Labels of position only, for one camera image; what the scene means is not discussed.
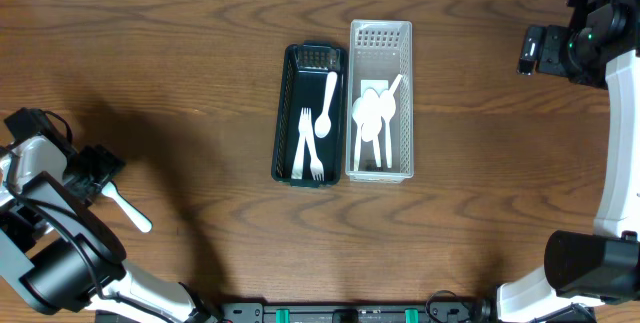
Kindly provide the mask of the white fork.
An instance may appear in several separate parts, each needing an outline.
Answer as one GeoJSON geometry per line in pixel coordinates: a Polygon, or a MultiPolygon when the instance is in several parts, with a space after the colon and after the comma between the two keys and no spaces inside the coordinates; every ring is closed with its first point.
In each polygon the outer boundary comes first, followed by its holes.
{"type": "Polygon", "coordinates": [[[153,223],[151,220],[120,194],[114,182],[106,183],[101,190],[101,194],[112,199],[142,233],[149,233],[152,230],[153,223]]]}
{"type": "Polygon", "coordinates": [[[303,164],[304,164],[304,149],[306,145],[306,134],[309,130],[308,126],[310,123],[310,109],[307,107],[303,107],[301,109],[299,123],[298,123],[298,133],[299,139],[296,147],[296,152],[294,156],[294,162],[291,172],[291,178],[293,180],[300,180],[303,177],[303,164]]]}
{"type": "Polygon", "coordinates": [[[301,134],[304,137],[310,154],[310,170],[312,178],[314,181],[323,181],[324,166],[317,155],[310,108],[303,107],[301,109],[300,122],[302,124],[301,134]]]}

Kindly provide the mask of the white spoon bowl down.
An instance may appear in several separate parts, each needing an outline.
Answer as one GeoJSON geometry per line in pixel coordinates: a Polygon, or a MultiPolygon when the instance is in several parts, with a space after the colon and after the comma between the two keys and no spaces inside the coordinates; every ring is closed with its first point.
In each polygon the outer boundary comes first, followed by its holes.
{"type": "Polygon", "coordinates": [[[392,168],[393,156],[392,156],[392,139],[391,139],[391,119],[396,112],[396,103],[394,95],[389,90],[384,90],[380,96],[382,105],[381,117],[385,123],[385,158],[386,166],[388,169],[392,168]]]}

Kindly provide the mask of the white spoon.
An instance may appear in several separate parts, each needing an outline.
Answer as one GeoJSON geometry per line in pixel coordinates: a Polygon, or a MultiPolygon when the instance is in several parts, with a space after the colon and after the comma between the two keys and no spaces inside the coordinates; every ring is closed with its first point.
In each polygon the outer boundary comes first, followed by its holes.
{"type": "Polygon", "coordinates": [[[368,119],[362,126],[362,140],[372,145],[374,161],[377,168],[381,167],[381,153],[379,143],[379,133],[382,128],[380,117],[368,119]]]}
{"type": "Polygon", "coordinates": [[[404,76],[398,74],[391,84],[388,84],[387,80],[371,80],[365,79],[361,81],[361,93],[364,98],[368,100],[369,115],[368,119],[373,117],[380,117],[382,126],[384,126],[384,138],[385,138],[385,123],[381,117],[382,105],[380,96],[384,90],[389,90],[395,98],[395,93],[399,88],[400,83],[404,76]]]}
{"type": "Polygon", "coordinates": [[[352,118],[356,123],[356,138],[354,144],[354,170],[358,171],[360,167],[361,146],[363,138],[363,125],[368,120],[369,108],[368,100],[359,97],[352,107],[352,118]]]}
{"type": "Polygon", "coordinates": [[[331,129],[329,109],[337,85],[337,79],[338,74],[336,72],[329,72],[326,77],[322,111],[314,125],[315,135],[320,139],[325,138],[331,129]]]}

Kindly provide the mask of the black plastic basket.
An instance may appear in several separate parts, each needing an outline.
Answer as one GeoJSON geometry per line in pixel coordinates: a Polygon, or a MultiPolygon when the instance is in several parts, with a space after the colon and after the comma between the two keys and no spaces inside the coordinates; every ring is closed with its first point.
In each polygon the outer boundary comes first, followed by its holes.
{"type": "Polygon", "coordinates": [[[339,182],[342,166],[342,143],[345,135],[347,52],[329,43],[306,41],[288,46],[284,53],[280,101],[271,166],[272,178],[293,187],[320,188],[339,182]],[[291,172],[299,139],[301,109],[311,109],[312,123],[322,111],[325,81],[329,72],[338,74],[329,109],[331,129],[325,138],[314,132],[317,155],[324,166],[324,180],[314,181],[310,170],[308,147],[304,149],[303,177],[293,180],[291,172]]]}

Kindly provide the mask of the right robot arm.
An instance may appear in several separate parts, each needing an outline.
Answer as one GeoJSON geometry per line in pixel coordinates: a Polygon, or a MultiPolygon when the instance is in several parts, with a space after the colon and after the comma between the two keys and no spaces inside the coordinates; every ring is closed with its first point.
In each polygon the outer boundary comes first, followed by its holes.
{"type": "Polygon", "coordinates": [[[639,299],[639,0],[566,0],[564,25],[531,25],[517,71],[601,91],[601,193],[590,229],[557,230],[538,267],[498,285],[486,322],[593,322],[639,299]]]}

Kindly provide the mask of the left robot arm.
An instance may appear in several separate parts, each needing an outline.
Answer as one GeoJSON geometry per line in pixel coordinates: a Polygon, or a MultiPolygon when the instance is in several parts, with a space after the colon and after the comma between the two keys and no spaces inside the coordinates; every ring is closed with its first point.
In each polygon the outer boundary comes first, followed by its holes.
{"type": "Polygon", "coordinates": [[[5,118],[1,149],[1,276],[34,310],[93,310],[99,322],[220,322],[223,313],[182,283],[127,259],[89,209],[105,196],[143,233],[151,221],[118,192],[121,159],[101,145],[78,150],[55,113],[21,108],[5,118]]]}

